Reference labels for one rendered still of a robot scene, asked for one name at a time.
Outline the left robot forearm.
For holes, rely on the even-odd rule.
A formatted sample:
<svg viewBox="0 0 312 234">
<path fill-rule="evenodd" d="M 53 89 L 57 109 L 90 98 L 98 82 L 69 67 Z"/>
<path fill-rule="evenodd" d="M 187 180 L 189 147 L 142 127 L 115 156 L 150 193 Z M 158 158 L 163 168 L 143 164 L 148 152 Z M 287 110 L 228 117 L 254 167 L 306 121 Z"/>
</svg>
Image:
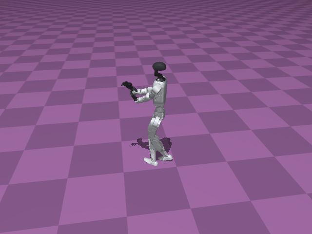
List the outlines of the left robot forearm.
<svg viewBox="0 0 312 234">
<path fill-rule="evenodd" d="M 137 104 L 142 103 L 142 102 L 148 102 L 150 99 L 148 97 L 139 97 L 137 98 L 137 101 L 135 101 Z"/>
</svg>

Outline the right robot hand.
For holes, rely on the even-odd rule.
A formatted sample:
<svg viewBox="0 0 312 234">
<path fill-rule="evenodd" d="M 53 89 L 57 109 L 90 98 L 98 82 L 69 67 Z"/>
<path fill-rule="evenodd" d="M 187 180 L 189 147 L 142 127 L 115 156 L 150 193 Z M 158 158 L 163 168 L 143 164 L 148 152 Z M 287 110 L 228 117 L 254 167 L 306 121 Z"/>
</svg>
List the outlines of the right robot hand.
<svg viewBox="0 0 312 234">
<path fill-rule="evenodd" d="M 124 86 L 126 86 L 128 89 L 130 89 L 131 92 L 132 92 L 133 90 L 137 92 L 137 89 L 136 89 L 135 87 L 133 87 L 132 83 L 130 83 L 130 82 L 125 81 L 125 82 L 123 82 L 123 83 L 121 84 L 121 86 L 122 86 L 122 85 L 124 85 Z"/>
</svg>

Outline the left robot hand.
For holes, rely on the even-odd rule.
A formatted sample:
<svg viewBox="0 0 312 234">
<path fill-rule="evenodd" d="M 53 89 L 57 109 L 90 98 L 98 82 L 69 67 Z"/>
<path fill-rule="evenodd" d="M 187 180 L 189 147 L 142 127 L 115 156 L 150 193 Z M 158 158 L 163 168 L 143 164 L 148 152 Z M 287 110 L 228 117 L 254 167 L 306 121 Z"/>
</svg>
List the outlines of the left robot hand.
<svg viewBox="0 0 312 234">
<path fill-rule="evenodd" d="M 130 95 L 132 96 L 132 98 L 134 99 L 134 101 L 137 101 L 136 95 L 134 95 L 131 91 L 130 91 Z"/>
</svg>

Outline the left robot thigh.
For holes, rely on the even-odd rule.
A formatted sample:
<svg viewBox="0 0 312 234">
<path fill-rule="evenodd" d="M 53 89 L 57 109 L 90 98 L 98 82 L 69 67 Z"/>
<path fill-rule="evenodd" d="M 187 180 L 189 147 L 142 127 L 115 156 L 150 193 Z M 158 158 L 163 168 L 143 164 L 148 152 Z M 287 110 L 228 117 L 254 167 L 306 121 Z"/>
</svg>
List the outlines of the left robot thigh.
<svg viewBox="0 0 312 234">
<path fill-rule="evenodd" d="M 148 136 L 149 136 L 150 141 L 152 141 L 153 139 L 158 140 L 158 142 L 160 141 L 159 136 L 156 136 L 156 131 L 157 131 L 157 128 L 159 128 L 160 124 L 161 124 L 161 117 L 156 116 L 156 118 L 151 119 L 149 126 L 148 126 Z"/>
</svg>

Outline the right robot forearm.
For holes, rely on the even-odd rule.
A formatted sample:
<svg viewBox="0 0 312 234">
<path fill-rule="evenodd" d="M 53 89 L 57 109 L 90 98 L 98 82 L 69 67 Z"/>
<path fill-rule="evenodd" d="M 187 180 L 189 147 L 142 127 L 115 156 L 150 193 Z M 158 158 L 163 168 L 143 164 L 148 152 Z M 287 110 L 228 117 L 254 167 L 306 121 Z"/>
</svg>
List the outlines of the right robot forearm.
<svg viewBox="0 0 312 234">
<path fill-rule="evenodd" d="M 142 95 L 142 94 L 147 94 L 148 93 L 148 91 L 147 91 L 147 88 L 144 88 L 144 89 L 137 89 L 137 92 L 136 91 L 132 91 L 132 93 L 135 95 Z"/>
</svg>

